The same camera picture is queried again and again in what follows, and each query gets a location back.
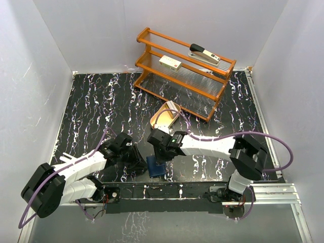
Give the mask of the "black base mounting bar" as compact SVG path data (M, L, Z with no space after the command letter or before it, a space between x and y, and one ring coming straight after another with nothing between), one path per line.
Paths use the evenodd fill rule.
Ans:
M129 212L208 212L222 214L226 206L240 206L254 202L254 191L245 190L242 201L220 199L217 192L227 187L226 182L124 182L104 184L108 197L105 213Z

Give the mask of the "orange wooden three-tier rack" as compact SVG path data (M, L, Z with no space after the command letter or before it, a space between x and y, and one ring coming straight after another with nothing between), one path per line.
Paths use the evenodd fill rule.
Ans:
M214 114L230 80L236 60L223 56L218 66L188 56L191 44L150 29L141 31L137 42L145 45L144 53L135 62L143 71L134 82L164 101L173 101L187 112L208 122ZM178 72L159 63L163 56L182 62Z

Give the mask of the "blue card holder wallet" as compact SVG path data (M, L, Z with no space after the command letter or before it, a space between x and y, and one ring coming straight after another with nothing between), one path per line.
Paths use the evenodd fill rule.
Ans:
M166 174L166 163L158 163L155 155L146 157L150 178L157 178Z

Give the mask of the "black and beige stapler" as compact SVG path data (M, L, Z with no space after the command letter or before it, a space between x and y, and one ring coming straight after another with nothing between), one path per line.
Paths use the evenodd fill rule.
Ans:
M218 66L221 60L219 56L197 44L190 45L188 56L214 66Z

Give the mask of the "stack of credit cards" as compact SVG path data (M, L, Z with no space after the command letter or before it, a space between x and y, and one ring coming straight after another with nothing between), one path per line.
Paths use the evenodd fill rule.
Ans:
M167 104L168 109L172 109L172 110L175 110L175 111L179 111L178 105L175 104L173 101L171 101L171 100L170 101L167 101L166 104Z

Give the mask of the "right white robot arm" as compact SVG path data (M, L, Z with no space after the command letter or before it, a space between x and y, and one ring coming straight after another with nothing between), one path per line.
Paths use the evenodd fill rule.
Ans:
M207 193L213 201L240 201L245 189L263 178L267 149L249 134L216 138L184 131L170 135L153 129L147 142L153 145L159 164L180 155L203 155L231 161L235 170L226 187Z

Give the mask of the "white staples box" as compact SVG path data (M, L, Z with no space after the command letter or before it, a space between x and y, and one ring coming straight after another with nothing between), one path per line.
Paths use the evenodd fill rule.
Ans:
M159 63L160 65L172 70L172 71L175 71L175 72L178 72L179 69L182 67L182 62L181 61L178 61L176 59L173 59L169 56L166 56L166 55L163 55L160 59L159 59Z

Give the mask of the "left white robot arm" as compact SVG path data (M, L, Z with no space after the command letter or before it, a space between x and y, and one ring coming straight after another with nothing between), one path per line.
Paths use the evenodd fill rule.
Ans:
M147 170L147 163L132 137L124 132L79 158L66 153L60 158L61 164L38 166L21 191L21 197L40 218L71 201L108 201L103 184L93 175L95 172L112 167L137 175Z

